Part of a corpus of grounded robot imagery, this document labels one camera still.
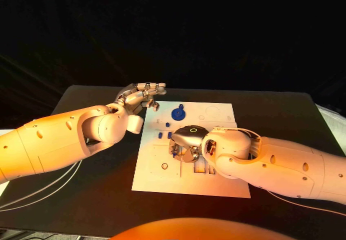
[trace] cable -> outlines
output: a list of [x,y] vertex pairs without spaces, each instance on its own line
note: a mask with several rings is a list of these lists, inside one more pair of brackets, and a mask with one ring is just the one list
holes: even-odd
[[42,238],[42,237],[31,237],[31,238],[27,238],[25,240],[31,240],[31,239],[41,239],[41,240],[47,240],[47,239],[50,239],[54,235],[58,235],[57,233],[55,234],[52,234],[51,236],[48,236],[47,238]]
[[73,167],[71,167],[70,170],[65,172],[65,174],[64,174],[50,185],[47,185],[41,190],[38,190],[38,191],[34,192],[32,194],[27,195],[27,196],[22,197],[21,199],[18,199],[18,200],[9,202],[8,204],[2,205],[2,206],[0,206],[0,209],[5,208],[5,207],[8,207],[9,205],[18,203],[19,201],[28,199],[31,196],[34,196],[35,194],[38,194],[39,192],[42,192],[47,188],[50,188],[50,187],[67,176],[67,174],[71,172],[71,170],[73,170],[73,168],[74,168],[74,166],[76,166],[77,164],[78,164],[78,163],[76,163],[76,164],[73,165]]
[[283,198],[282,198],[280,196],[277,196],[272,191],[267,190],[267,192],[269,192],[276,198],[282,199],[283,201],[289,202],[290,204],[295,204],[295,205],[302,206],[302,207],[309,208],[309,209],[315,209],[315,210],[321,210],[321,211],[325,211],[325,212],[331,212],[331,213],[334,213],[334,214],[341,214],[341,215],[344,215],[344,216],[346,217],[346,214],[342,213],[342,212],[332,211],[332,210],[328,210],[328,209],[324,209],[324,208],[318,208],[318,207],[313,207],[313,206],[302,205],[302,204],[299,204],[299,203],[296,203],[296,202],[293,202],[293,201],[289,201],[289,200],[283,199]]
[[27,206],[38,203],[39,201],[42,201],[44,199],[47,199],[50,196],[52,196],[52,195],[64,188],[64,186],[68,184],[68,182],[71,181],[73,177],[76,176],[76,174],[77,174],[77,172],[78,172],[78,168],[80,168],[81,164],[83,164],[83,160],[80,161],[80,164],[78,164],[78,166],[77,166],[77,169],[76,169],[74,174],[71,175],[70,179],[67,180],[67,182],[64,183],[64,185],[63,185],[50,195],[47,195],[47,196],[42,197],[39,200],[31,202],[31,203],[27,204],[27,205],[22,205],[22,206],[18,206],[18,207],[15,207],[15,208],[9,208],[9,209],[5,209],[5,210],[0,210],[0,212],[9,211],[9,210],[15,210],[15,209],[21,209],[21,208],[24,208],[24,207],[27,207]]

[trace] table surface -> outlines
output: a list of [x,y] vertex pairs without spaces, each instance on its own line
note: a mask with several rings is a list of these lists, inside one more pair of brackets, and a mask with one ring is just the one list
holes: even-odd
[[[122,87],[68,88],[52,114],[114,101]],[[344,156],[328,124],[306,93],[168,89],[156,100],[233,103],[240,128],[286,139]],[[250,185],[251,198],[132,191],[142,134],[127,132],[112,148],[83,161],[65,187],[44,201],[0,212],[0,228],[112,237],[127,229],[172,218],[214,218],[247,223],[298,239],[336,239],[346,235],[346,218],[277,199]],[[68,168],[11,181],[0,205],[47,186]],[[29,200],[50,194],[58,183]],[[346,212],[335,202],[292,199],[315,207]]]

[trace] blue shape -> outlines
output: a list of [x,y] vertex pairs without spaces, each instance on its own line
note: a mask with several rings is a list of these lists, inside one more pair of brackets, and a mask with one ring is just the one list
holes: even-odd
[[176,120],[176,121],[182,121],[185,118],[187,118],[187,111],[184,110],[185,106],[184,104],[179,105],[179,108],[176,108],[174,111],[172,111],[172,118]]

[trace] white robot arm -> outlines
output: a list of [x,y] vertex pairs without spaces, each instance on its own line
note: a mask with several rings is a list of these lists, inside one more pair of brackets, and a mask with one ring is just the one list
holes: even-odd
[[225,178],[240,178],[292,198],[346,204],[346,157],[227,127],[211,132],[195,125],[181,128],[172,135],[171,154],[178,153],[178,146],[188,149],[185,155],[175,156],[178,160],[192,163],[202,154]]
[[0,136],[0,184],[61,169],[110,148],[129,130],[139,134],[143,106],[159,110],[153,95],[165,83],[130,84],[114,103],[65,112],[25,124]]

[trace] white puzzle board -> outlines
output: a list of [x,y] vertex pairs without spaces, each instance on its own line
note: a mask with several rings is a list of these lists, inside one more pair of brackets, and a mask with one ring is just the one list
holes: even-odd
[[[233,104],[179,101],[159,103],[158,112],[152,109],[146,111],[132,190],[251,198],[249,183],[223,177],[202,155],[195,163],[187,163],[169,154],[169,132],[174,133],[179,128],[188,125],[202,126],[208,131],[214,127],[237,128]],[[184,104],[187,112],[182,121],[172,118],[172,111],[179,108],[179,104]]]

